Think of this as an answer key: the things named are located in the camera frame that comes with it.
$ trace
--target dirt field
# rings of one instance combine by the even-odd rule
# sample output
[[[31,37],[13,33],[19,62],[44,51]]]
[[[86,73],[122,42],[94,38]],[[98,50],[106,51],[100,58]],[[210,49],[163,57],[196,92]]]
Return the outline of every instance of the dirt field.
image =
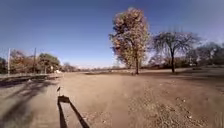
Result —
[[[1,81],[0,128],[15,127],[224,128],[224,69]]]

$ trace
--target ground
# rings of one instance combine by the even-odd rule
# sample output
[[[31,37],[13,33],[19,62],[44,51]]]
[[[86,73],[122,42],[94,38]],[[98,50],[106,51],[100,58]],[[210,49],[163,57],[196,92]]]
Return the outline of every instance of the ground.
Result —
[[[223,128],[224,69],[0,82],[1,128]]]

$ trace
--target tree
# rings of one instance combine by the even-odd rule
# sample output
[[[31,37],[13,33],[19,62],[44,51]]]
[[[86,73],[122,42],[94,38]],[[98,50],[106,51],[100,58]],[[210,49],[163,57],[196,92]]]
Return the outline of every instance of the tree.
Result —
[[[177,68],[189,67],[189,62],[187,61],[185,56],[175,57],[174,60],[175,60],[175,67]]]
[[[27,73],[26,55],[23,51],[13,50],[10,54],[10,70],[12,73]]]
[[[224,48],[210,42],[197,48],[201,65],[224,64]]]
[[[25,58],[25,67],[27,67],[27,72],[36,73],[38,72],[38,65],[34,61],[34,56],[27,56]]]
[[[4,58],[0,57],[0,74],[1,73],[6,73],[6,71],[7,71],[7,69],[6,69],[7,65],[6,64],[7,64],[6,60]]]
[[[41,53],[38,56],[38,65],[42,72],[44,71],[45,73],[51,73],[53,70],[59,69],[60,61],[57,57],[51,54]]]
[[[77,68],[75,66],[70,65],[68,62],[64,63],[62,66],[62,70],[64,72],[74,72]]]
[[[143,11],[129,8],[118,13],[113,20],[113,30],[115,34],[110,34],[109,37],[117,59],[127,67],[135,67],[135,74],[138,74],[149,40],[148,23]]]
[[[157,52],[165,52],[171,57],[172,72],[175,72],[174,57],[177,53],[189,51],[199,38],[192,33],[162,32],[153,39],[153,46]]]
[[[198,59],[199,59],[197,49],[189,50],[186,54],[186,59],[187,59],[189,65],[196,65],[197,66],[198,65]]]

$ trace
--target bare tree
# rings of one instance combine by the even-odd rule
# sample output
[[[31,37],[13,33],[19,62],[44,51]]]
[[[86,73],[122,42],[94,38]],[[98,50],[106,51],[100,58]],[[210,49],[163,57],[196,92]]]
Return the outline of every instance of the bare tree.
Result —
[[[197,66],[198,65],[198,59],[199,59],[197,49],[189,50],[186,54],[186,59],[187,59],[187,61],[190,65],[196,65]]]
[[[196,50],[201,65],[220,65],[224,63],[224,48],[219,44],[209,42]]]
[[[154,37],[153,46],[156,51],[164,51],[171,57],[172,72],[175,72],[174,57],[177,53],[185,53],[190,50],[199,38],[193,33],[162,32]]]

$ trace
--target distant tree line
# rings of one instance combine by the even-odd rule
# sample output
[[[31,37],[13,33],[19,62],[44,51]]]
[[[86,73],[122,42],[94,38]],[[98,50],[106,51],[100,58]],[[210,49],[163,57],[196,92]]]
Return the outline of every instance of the distant tree line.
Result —
[[[72,66],[68,62],[64,63],[63,66],[61,66],[61,71],[63,72],[75,72],[78,71],[78,68],[75,66]]]
[[[57,57],[41,53],[39,56],[26,55],[23,51],[13,50],[10,54],[10,73],[52,73],[61,68]],[[0,73],[8,72],[8,62],[0,58]]]
[[[156,53],[143,68],[172,68],[171,57]],[[209,42],[190,49],[184,55],[174,57],[175,68],[206,65],[224,65],[224,43]]]

